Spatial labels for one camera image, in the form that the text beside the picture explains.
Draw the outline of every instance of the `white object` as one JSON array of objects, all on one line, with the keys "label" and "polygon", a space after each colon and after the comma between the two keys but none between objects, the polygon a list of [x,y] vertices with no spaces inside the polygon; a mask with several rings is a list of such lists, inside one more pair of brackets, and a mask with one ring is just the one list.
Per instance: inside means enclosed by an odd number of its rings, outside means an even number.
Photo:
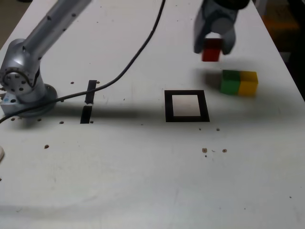
[{"label": "white object", "polygon": [[[33,1],[0,62],[55,1]],[[132,68],[95,93],[93,124],[80,124],[82,96],[40,122],[0,125],[1,229],[305,228],[304,101],[252,3],[238,15],[232,53],[202,62],[192,51],[201,3],[167,0]],[[44,57],[44,82],[63,96],[112,80],[160,4],[94,1]],[[210,88],[205,77],[221,69],[256,71],[257,97]],[[164,90],[179,89],[204,90],[209,123],[165,122]]]},{"label": "white object", "polygon": [[200,116],[198,96],[173,95],[174,116]]}]

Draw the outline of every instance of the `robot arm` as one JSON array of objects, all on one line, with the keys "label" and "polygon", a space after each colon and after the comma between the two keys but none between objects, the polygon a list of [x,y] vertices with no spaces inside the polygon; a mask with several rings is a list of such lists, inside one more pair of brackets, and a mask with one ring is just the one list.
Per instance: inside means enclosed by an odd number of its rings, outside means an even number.
[{"label": "robot arm", "polygon": [[[249,1],[204,0],[195,23],[194,51],[200,53],[206,35],[216,32],[223,36],[224,54],[230,53],[235,43],[234,23],[238,10]],[[41,59],[90,2],[58,0],[27,39],[10,43],[0,68],[0,84],[7,91],[1,102],[5,115],[27,109],[30,111],[19,116],[37,116],[53,108],[55,103],[50,101],[57,98],[57,93],[52,86],[43,83]],[[31,109],[42,104],[39,109]]]},{"label": "robot arm", "polygon": [[[11,42],[0,68],[0,84],[7,91],[1,107],[5,115],[57,98],[56,90],[43,83],[40,62],[91,0],[58,0],[27,39]],[[54,104],[23,113],[40,115]]]},{"label": "robot arm", "polygon": [[194,52],[201,53],[207,34],[215,32],[223,40],[223,53],[229,54],[235,45],[235,30],[238,11],[250,0],[204,0],[195,21]]}]

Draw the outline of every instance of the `yellow cube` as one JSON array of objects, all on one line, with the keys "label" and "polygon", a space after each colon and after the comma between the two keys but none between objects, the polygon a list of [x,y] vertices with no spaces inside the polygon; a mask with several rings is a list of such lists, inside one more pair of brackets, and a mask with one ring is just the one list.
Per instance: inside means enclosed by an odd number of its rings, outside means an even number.
[{"label": "yellow cube", "polygon": [[238,95],[255,96],[258,86],[256,72],[240,72],[240,87]]}]

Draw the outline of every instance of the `floor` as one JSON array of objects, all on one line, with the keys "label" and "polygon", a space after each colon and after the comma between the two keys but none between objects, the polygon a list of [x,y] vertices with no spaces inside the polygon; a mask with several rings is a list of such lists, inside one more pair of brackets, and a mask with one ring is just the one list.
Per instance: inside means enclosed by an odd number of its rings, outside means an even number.
[{"label": "floor", "polygon": [[30,3],[17,0],[0,0],[0,49],[23,17]]}]

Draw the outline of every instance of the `red cube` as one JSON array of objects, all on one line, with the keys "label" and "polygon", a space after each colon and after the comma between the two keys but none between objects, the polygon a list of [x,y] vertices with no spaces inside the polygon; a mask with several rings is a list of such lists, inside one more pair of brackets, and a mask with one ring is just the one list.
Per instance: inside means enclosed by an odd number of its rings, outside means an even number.
[{"label": "red cube", "polygon": [[223,46],[222,39],[205,39],[202,61],[203,62],[217,62],[219,61],[220,51]]}]

